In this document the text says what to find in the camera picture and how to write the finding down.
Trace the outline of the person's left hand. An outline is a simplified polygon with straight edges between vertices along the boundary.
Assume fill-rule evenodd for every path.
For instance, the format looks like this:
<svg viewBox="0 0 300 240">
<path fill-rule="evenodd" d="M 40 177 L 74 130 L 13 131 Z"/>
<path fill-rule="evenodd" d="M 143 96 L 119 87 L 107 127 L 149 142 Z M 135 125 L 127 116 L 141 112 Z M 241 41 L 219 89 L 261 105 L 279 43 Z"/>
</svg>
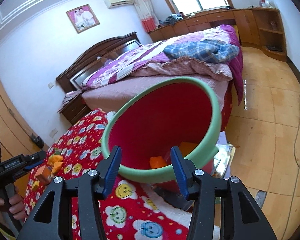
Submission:
<svg viewBox="0 0 300 240">
<path fill-rule="evenodd" d="M 23 198 L 19 194 L 19 189 L 17 187 L 15 187 L 15 194 L 9 199 L 9 202 L 11 204 L 9 211 L 13 215 L 14 219 L 23 220 L 23 219 L 27 218 Z M 0 198 L 0 206 L 3 206 L 4 204 L 5 204 L 5 201 Z M 2 224 L 5 223 L 1 211 L 0 211 L 0 222 Z"/>
</svg>

